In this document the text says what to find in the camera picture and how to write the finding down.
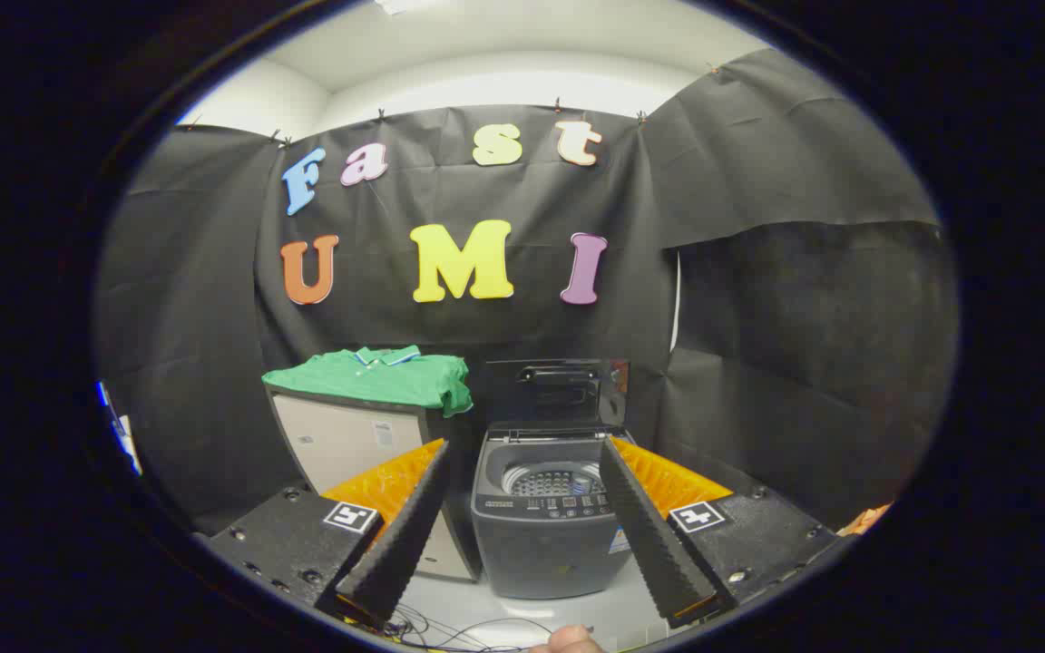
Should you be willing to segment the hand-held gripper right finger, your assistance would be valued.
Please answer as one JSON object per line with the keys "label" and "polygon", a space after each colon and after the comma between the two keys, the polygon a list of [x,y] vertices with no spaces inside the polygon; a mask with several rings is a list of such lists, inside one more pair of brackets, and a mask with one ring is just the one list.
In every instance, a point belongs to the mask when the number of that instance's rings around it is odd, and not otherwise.
{"label": "hand-held gripper right finger", "polygon": [[599,471],[644,584],[674,629],[754,607],[853,544],[737,470],[705,479],[618,437]]}

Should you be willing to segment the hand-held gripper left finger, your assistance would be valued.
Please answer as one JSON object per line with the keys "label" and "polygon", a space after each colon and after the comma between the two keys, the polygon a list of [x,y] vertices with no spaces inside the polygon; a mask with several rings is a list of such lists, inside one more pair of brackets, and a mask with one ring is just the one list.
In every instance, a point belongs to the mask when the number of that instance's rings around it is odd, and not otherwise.
{"label": "hand-held gripper left finger", "polygon": [[449,479],[451,446],[432,441],[327,495],[285,487],[203,544],[279,598],[382,629],[417,570]]}

